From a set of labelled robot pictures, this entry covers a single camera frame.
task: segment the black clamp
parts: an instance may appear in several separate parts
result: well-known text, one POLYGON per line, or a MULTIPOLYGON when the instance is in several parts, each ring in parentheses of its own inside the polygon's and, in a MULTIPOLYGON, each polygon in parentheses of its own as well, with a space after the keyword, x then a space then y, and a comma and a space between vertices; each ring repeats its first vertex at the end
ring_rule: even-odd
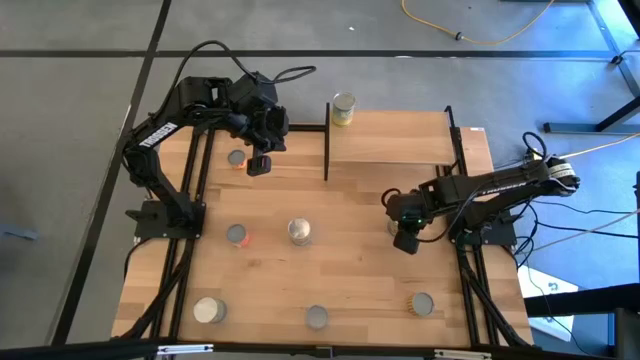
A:
POLYGON ((331 346, 317 346, 316 353, 314 355, 320 359, 332 359, 333 358, 333 347, 331 346))

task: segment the metal cylinder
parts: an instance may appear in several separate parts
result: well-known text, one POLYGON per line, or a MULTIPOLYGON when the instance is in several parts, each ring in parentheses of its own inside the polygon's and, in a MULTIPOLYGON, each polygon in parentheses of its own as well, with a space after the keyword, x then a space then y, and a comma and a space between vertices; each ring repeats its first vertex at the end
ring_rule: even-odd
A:
POLYGON ((244 169, 247 167, 247 156, 242 150, 233 150, 227 156, 227 160, 233 169, 244 169))
POLYGON ((289 239, 298 246, 311 243, 311 225, 305 218, 295 218, 287 226, 289 239))
POLYGON ((313 305, 307 309, 307 326, 313 330, 320 330, 329 323, 329 312, 324 306, 313 305))
POLYGON ((249 233, 240 224, 234 224, 227 229, 227 240, 237 247, 244 247, 249 244, 249 233))
POLYGON ((356 107, 356 98, 348 92, 337 93, 333 97, 333 109, 331 121, 338 126, 348 126, 353 120, 353 111, 356 107))
POLYGON ((398 233, 398 222, 389 219, 389 221, 387 222, 387 231, 389 232, 389 234, 391 234, 391 236, 396 236, 396 234, 398 233))
POLYGON ((433 298, 424 292, 415 293, 407 300, 407 308, 415 316, 427 316, 433 312, 433 307, 433 298))
POLYGON ((193 316, 200 323, 217 323, 227 316, 227 304, 219 299, 204 297, 193 307, 193 316))

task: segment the open can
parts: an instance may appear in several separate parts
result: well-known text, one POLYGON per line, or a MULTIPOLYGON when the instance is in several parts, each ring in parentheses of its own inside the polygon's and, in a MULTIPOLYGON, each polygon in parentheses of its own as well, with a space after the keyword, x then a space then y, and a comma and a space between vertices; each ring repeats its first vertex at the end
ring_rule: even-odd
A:
POLYGON ((356 107, 356 97, 348 92, 337 93, 333 97, 333 109, 331 121, 338 126, 348 126, 353 120, 353 111, 356 107))
POLYGON ((247 246, 249 244, 247 229, 240 224, 229 226, 229 229, 227 229, 227 240, 237 247, 247 246))
POLYGON ((295 218, 287 226, 289 239, 298 246, 311 243, 311 225, 305 218, 295 218))
POLYGON ((193 316, 199 323, 217 323, 227 316, 227 305, 220 299, 205 297, 193 307, 193 316))
POLYGON ((233 150, 227 156, 229 164, 233 169, 244 169, 247 167, 247 156, 242 150, 233 150))

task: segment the black metal frame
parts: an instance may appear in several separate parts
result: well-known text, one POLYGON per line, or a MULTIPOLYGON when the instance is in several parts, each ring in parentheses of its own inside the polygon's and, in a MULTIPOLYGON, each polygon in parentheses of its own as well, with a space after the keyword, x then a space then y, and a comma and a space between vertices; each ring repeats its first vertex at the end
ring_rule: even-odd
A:
MULTIPOLYGON (((444 169, 444 175, 450 174, 452 169, 456 166, 458 167, 458 171, 462 175, 469 175, 467 169, 467 161, 464 156, 464 149, 462 146, 462 134, 460 133, 460 128, 456 126, 455 120, 453 118, 453 110, 451 106, 447 106, 444 111, 447 113, 449 117, 449 131, 451 135, 451 143, 453 145, 453 150, 455 154, 455 161, 453 165, 444 169)), ((457 256, 459 259, 460 256, 466 256, 464 254, 464 250, 460 249, 458 245, 455 245, 457 256)), ((473 258, 476 266, 476 274, 478 275, 478 280, 480 281, 481 287, 487 292, 489 296, 491 296, 491 292, 489 290, 489 280, 487 278, 487 270, 484 263, 484 255, 482 253, 482 245, 473 245, 473 258)), ((469 282, 462 275, 462 268, 460 261, 458 260, 458 268, 460 270, 460 282, 462 285, 462 297, 464 300, 464 308, 467 317, 467 327, 469 330, 469 341, 472 346, 480 344, 480 337, 478 334, 478 322, 476 319, 476 313, 474 310, 473 304, 473 296, 471 292, 471 286, 469 282)), ((499 345, 500 339, 498 338, 498 330, 496 325, 493 323, 493 319, 489 316, 487 310, 484 310, 484 318, 486 320, 487 326, 487 335, 489 337, 489 344, 491 345, 499 345)))
MULTIPOLYGON (((587 5, 589 5, 591 12, 598 22, 598 25, 601 27, 603 32, 603 36, 609 45, 609 51, 475 51, 475 50, 463 50, 463 51, 441 51, 441 50, 240 50, 233 51, 233 53, 238 57, 415 57, 415 58, 519 58, 519 59, 532 59, 532 58, 559 58, 559 59, 611 59, 612 56, 617 55, 619 50, 615 46, 615 42, 613 41, 611 34, 608 32, 606 24, 602 21, 595 5, 592 0, 586 1, 587 5)), ((103 180, 102 186, 100 188, 99 195, 96 199, 96 203, 94 205, 91 221, 89 222, 85 234, 81 243, 81 253, 79 255, 78 262, 75 265, 74 275, 69 284, 68 290, 66 292, 66 296, 64 297, 64 302, 60 308, 59 316, 56 316, 54 319, 54 323, 52 324, 51 329, 51 344, 52 345, 62 345, 67 341, 67 336, 71 329, 73 318, 75 315, 76 308, 78 306, 80 296, 82 294, 82 290, 84 284, 87 279, 87 275, 91 266, 91 262, 93 256, 96 251, 97 242, 100 236, 100 232, 102 230, 102 226, 104 224, 104 219, 106 216, 106 212, 111 200, 111 196, 113 194, 113 190, 115 187, 115 182, 120 170, 120 160, 122 157, 122 150, 124 147, 124 138, 125 135, 132 129, 134 120, 139 110, 140 101, 142 98, 142 93, 146 86, 151 66, 153 60, 155 58, 180 58, 188 53, 187 50, 158 50, 158 42, 160 40, 160 36, 163 32, 165 22, 167 20, 167 15, 169 9, 171 7, 171 0, 163 0, 162 5, 160 7, 160 12, 158 15, 158 20, 155 24, 151 40, 146 50, 116 50, 116 49, 91 49, 91 50, 80 50, 80 49, 67 49, 67 50, 40 50, 40 49, 9 49, 9 50, 0 50, 0 58, 143 58, 142 66, 140 69, 140 73, 138 75, 136 85, 134 88, 133 95, 131 97, 130 102, 130 111, 128 112, 125 121, 122 125, 122 129, 118 140, 116 142, 115 149, 113 151, 113 155, 110 159, 106 176, 103 180)), ((221 51, 202 51, 198 52, 194 55, 195 57, 226 57, 221 51)), ((640 95, 640 91, 638 91, 638 86, 635 83, 635 80, 630 75, 628 69, 625 70, 626 66, 621 64, 620 71, 622 72, 625 80, 631 89, 634 92, 635 96, 640 95)), ((329 167, 329 108, 327 104, 327 113, 325 118, 325 125, 292 125, 291 131, 324 131, 325 132, 325 164, 324 164, 324 176, 325 180, 328 177, 328 167, 329 167)), ((452 141, 454 143, 454 147, 456 147, 456 163, 454 165, 459 165, 461 171, 466 171, 466 166, 464 164, 464 155, 461 152, 461 147, 459 146, 459 130, 455 130, 455 126, 453 123, 453 118, 451 117, 451 125, 452 125, 452 141)), ((207 146, 212 146, 212 134, 207 137, 207 146)), ((195 149, 197 144, 194 144, 192 139, 192 147, 195 149)), ((183 185, 185 183, 190 182, 191 172, 193 171, 193 160, 188 160, 185 166, 185 176, 183 177, 183 185)), ((165 258, 165 264, 163 269, 162 281, 166 282, 170 274, 170 269, 173 268, 175 264, 175 255, 178 248, 178 239, 169 240, 169 246, 167 249, 167 254, 165 258)), ((480 280, 488 285, 486 281, 486 271, 484 269, 484 261, 482 259, 481 249, 478 249, 476 255, 476 266, 479 264, 478 274, 480 275, 480 280)), ((181 281, 178 286, 178 293, 184 293, 184 286, 186 285, 186 278, 181 281)), ((471 310, 473 301, 470 291, 466 291, 465 295, 465 304, 467 303, 467 299, 469 300, 469 304, 471 305, 471 310)), ((174 305, 174 314, 176 313, 177 308, 181 308, 181 305, 178 304, 179 301, 176 301, 174 305)), ((469 323, 475 324, 475 336, 477 337, 477 322, 475 321, 475 312, 467 311, 468 314, 472 314, 470 319, 473 320, 469 323)), ((170 333, 177 335, 178 331, 178 321, 172 321, 170 333)), ((156 335, 159 332, 161 325, 161 316, 156 318, 156 321, 152 325, 152 335, 156 335)), ((487 323, 489 329, 494 329, 495 326, 492 326, 490 319, 487 323)), ((473 330, 470 327, 470 336, 473 335, 473 330)), ((477 344, 479 341, 472 341, 472 344, 477 344)), ((487 348, 487 346, 479 345, 479 348, 487 348)), ((308 353, 316 356, 326 356, 328 355, 343 355, 343 354, 351 354, 351 355, 369 355, 369 354, 378 354, 378 355, 418 355, 418 356, 432 356, 434 354, 434 350, 430 348, 377 348, 377 347, 333 347, 326 348, 322 347, 314 347, 314 346, 286 346, 286 345, 276 345, 275 347, 269 345, 254 345, 251 344, 217 344, 217 350, 220 351, 242 351, 242 352, 284 352, 284 353, 308 353)), ((502 348, 500 351, 512 351, 509 349, 502 348)))
MULTIPOLYGON (((609 50, 615 52, 616 54, 620 54, 620 49, 616 44, 615 39, 611 35, 607 24, 604 22, 604 19, 600 15, 596 4, 593 0, 587 0, 587 5, 589 6, 589 10, 591 10, 591 15, 593 19, 598 24, 598 28, 600 28, 600 32, 602 33, 602 37, 604 38, 609 50)), ((572 123, 545 123, 543 125, 543 130, 546 133, 555 133, 555 134, 591 134, 591 135, 611 135, 611 134, 635 134, 640 132, 640 125, 624 125, 624 123, 629 120, 631 117, 640 112, 640 87, 638 83, 633 77, 631 70, 624 62, 624 58, 620 59, 620 62, 616 62, 614 60, 612 63, 616 63, 618 69, 620 69, 620 73, 622 77, 627 83, 631 94, 635 97, 628 104, 621 107, 619 110, 611 114, 609 117, 604 119, 603 121, 597 124, 572 124, 572 123)))

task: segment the can lid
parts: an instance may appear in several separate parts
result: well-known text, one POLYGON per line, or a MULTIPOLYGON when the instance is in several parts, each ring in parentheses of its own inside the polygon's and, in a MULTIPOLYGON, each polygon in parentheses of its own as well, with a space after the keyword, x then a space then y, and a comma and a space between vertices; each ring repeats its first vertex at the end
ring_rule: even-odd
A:
POLYGON ((289 236, 294 239, 304 239, 311 233, 311 225, 305 218, 295 218, 289 221, 289 236))
POLYGON ((324 306, 313 305, 307 310, 307 326, 319 330, 327 326, 329 322, 329 312, 324 306))
POLYGON ((351 110, 356 104, 356 97, 351 93, 337 93, 333 97, 333 106, 340 110, 351 110))
POLYGON ((229 160, 231 165, 240 165, 246 158, 247 157, 242 150, 233 150, 229 153, 229 156, 227 156, 227 160, 229 160))
POLYGON ((433 311, 433 299, 427 293, 417 293, 411 299, 411 307, 418 316, 427 316, 433 311))
POLYGON ((193 307, 193 316, 200 323, 211 322, 218 315, 218 302, 210 297, 205 297, 193 307))
POLYGON ((246 237, 247 230, 240 224, 231 225, 229 229, 227 229, 227 240, 234 244, 242 242, 246 237))

